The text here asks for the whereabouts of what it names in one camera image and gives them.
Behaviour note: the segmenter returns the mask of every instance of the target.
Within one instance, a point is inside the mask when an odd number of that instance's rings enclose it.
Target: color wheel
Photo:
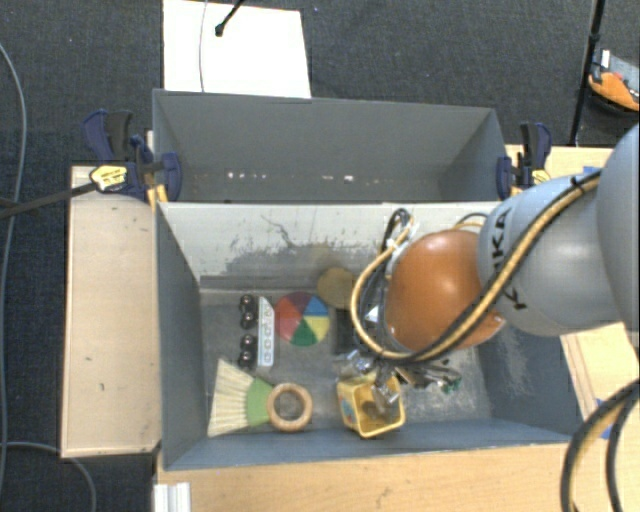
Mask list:
[[[329,332],[329,311],[322,300],[306,292],[282,297],[275,306],[276,332],[284,341],[310,347]]]

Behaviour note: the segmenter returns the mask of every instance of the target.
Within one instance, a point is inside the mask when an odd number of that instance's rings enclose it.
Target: bin floor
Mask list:
[[[291,291],[201,290],[203,363],[209,406],[214,393],[218,359],[225,358],[235,363],[240,354],[242,336],[247,332],[257,334],[255,328],[245,331],[240,326],[240,297],[244,293],[251,293],[256,298],[261,295],[267,297],[275,306],[282,296]],[[276,337],[276,362],[268,372],[261,372],[261,376],[272,384],[295,382],[309,390],[314,401],[313,419],[309,427],[312,429],[335,428],[342,425],[336,397],[336,374],[332,366],[336,339],[333,329],[335,316],[331,308],[329,318],[332,322],[329,334],[315,345],[295,346]],[[477,349],[454,352],[449,359],[450,366],[462,374],[462,384],[458,390],[449,394],[443,393],[435,385],[425,390],[405,387],[403,398],[408,423],[491,417],[489,397]]]

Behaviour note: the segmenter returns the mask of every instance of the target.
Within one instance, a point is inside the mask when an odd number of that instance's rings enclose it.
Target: black cable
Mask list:
[[[569,447],[567,448],[567,453],[565,454],[560,480],[560,503],[562,505],[563,512],[576,512],[577,510],[573,503],[572,480],[576,469],[577,459],[585,449],[586,442],[589,440],[590,436],[593,436],[596,428],[602,426],[604,419],[609,414],[626,403],[629,397],[633,396],[634,389],[637,390],[638,385],[638,380],[627,384],[620,391],[600,404],[600,407],[598,407],[598,409],[596,409],[596,411],[580,426],[576,433],[573,434]]]
[[[467,215],[465,215],[464,217],[462,217],[459,221],[458,224],[461,224],[462,222],[465,222],[469,219],[473,219],[474,217],[482,217],[484,219],[488,219],[489,215],[484,213],[484,212],[473,212],[473,213],[468,213]]]
[[[84,185],[80,185],[79,187],[75,187],[69,190],[63,190],[61,192],[56,192],[55,194],[50,194],[45,197],[40,197],[38,199],[34,199],[33,201],[29,201],[28,203],[20,203],[12,208],[7,208],[4,211],[0,212],[0,220],[8,219],[20,213],[27,213],[36,210],[37,208],[42,208],[43,206],[47,206],[53,203],[57,203],[58,201],[64,201],[67,199],[71,199],[72,197],[78,197],[82,194],[87,194],[89,192],[95,192],[96,185],[93,182],[85,183]]]
[[[582,67],[582,77],[580,79],[580,89],[578,90],[578,100],[576,101],[576,110],[573,114],[573,123],[571,125],[571,133],[569,134],[569,145],[576,146],[578,138],[578,130],[580,129],[580,119],[582,117],[582,108],[584,107],[585,93],[589,84],[589,73],[593,62],[593,53],[596,44],[600,39],[600,23],[604,14],[605,0],[596,0],[596,6],[593,11],[591,20],[591,30],[587,43],[587,55],[585,56],[584,66]]]
[[[31,443],[27,441],[15,441],[15,442],[12,441],[10,443],[7,443],[7,448],[39,450],[39,451],[51,453],[58,457],[62,456],[62,454],[60,453],[60,450],[58,450],[57,448],[54,448],[53,446],[49,446],[47,444],[42,444],[42,443]],[[85,468],[84,465],[78,459],[69,458],[66,460],[69,461],[80,472],[80,474],[82,475],[82,478],[84,478],[84,481],[86,482],[87,487],[89,488],[89,497],[91,500],[91,508],[89,510],[91,512],[95,512],[98,506],[98,494],[96,492],[96,485],[93,482],[93,478],[91,478],[91,474],[89,474],[89,471],[87,471],[87,468]]]
[[[229,14],[227,14],[227,16],[224,18],[224,20],[222,20],[222,23],[220,23],[219,25],[216,26],[216,37],[222,37],[224,35],[224,28],[227,26],[227,23],[229,23],[229,20],[231,18],[233,18],[233,16],[235,15],[236,11],[238,9],[240,9],[240,6],[245,2],[245,0],[238,0],[233,8],[231,9],[231,11],[229,12]]]
[[[22,90],[22,85],[20,84],[20,79],[18,77],[18,73],[9,58],[6,50],[0,44],[0,53],[4,57],[4,60],[7,62],[9,69],[11,71],[11,75],[13,77],[13,81],[16,86],[16,91],[18,93],[18,98],[20,100],[20,115],[22,121],[22,131],[21,131],[21,139],[20,139],[20,160],[18,162],[18,172],[16,175],[15,187],[13,192],[13,200],[14,204],[20,203],[20,190],[22,188],[22,178],[24,176],[24,161],[25,154],[27,150],[27,108],[24,100],[24,91]],[[31,443],[28,441],[13,441],[9,442],[9,413],[7,411],[7,382],[6,382],[6,371],[4,365],[4,320],[5,320],[5,303],[6,303],[6,290],[7,290],[7,273],[9,268],[9,256],[11,254],[11,242],[13,240],[13,231],[15,226],[15,216],[11,216],[9,219],[9,223],[7,226],[7,235],[5,238],[5,244],[2,255],[2,267],[0,268],[0,422],[2,423],[2,432],[0,437],[0,503],[2,502],[2,489],[4,487],[4,475],[6,472],[7,466],[7,451],[9,448],[27,448],[27,449],[35,449],[42,450],[49,453],[54,453],[56,455],[60,455],[60,452],[54,448],[53,446],[48,446],[46,444],[41,443]],[[83,478],[87,482],[89,487],[89,492],[91,494],[91,512],[95,512],[97,498],[96,498],[96,488],[91,475],[86,470],[86,468],[76,459],[68,459],[82,474]]]
[[[616,421],[611,427],[611,433],[609,434],[609,444],[607,445],[607,459],[606,459],[606,475],[607,475],[607,490],[609,491],[609,501],[611,502],[611,508],[613,512],[623,512],[622,503],[620,502],[620,494],[618,493],[618,482],[616,478],[616,456],[618,454],[618,443],[620,441],[620,434],[622,429],[631,414],[631,411],[638,403],[640,399],[640,386],[636,383],[631,395],[627,398],[622,410],[618,414]]]
[[[391,218],[389,219],[389,222],[387,222],[387,227],[384,230],[384,235],[382,236],[380,252],[383,252],[387,248],[387,242],[389,238],[391,238],[391,233],[393,233],[398,222],[400,222],[401,226],[404,228],[407,226],[410,219],[411,214],[404,208],[398,208],[391,214]]]

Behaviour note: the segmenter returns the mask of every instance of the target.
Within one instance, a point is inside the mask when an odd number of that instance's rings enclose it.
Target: yellow object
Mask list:
[[[122,165],[101,165],[90,174],[91,180],[101,192],[121,187],[127,181],[127,168]]]
[[[373,417],[366,412],[367,406],[375,407],[371,388],[375,381],[375,373],[354,377],[338,382],[338,401],[344,424],[368,439],[404,425],[405,413],[402,395],[398,397],[398,416],[389,421],[383,416]],[[389,389],[400,394],[400,383],[395,376],[387,381]]]
[[[638,112],[638,103],[634,101],[633,93],[616,73],[602,73],[600,80],[594,80],[593,76],[590,75],[589,85],[603,98],[627,110]]]

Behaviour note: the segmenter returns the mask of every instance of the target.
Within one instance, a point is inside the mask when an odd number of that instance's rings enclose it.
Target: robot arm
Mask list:
[[[478,272],[488,280],[531,220],[568,187],[556,178],[501,203],[479,237]],[[542,336],[622,320],[637,347],[638,126],[616,146],[599,184],[549,225],[496,309]]]

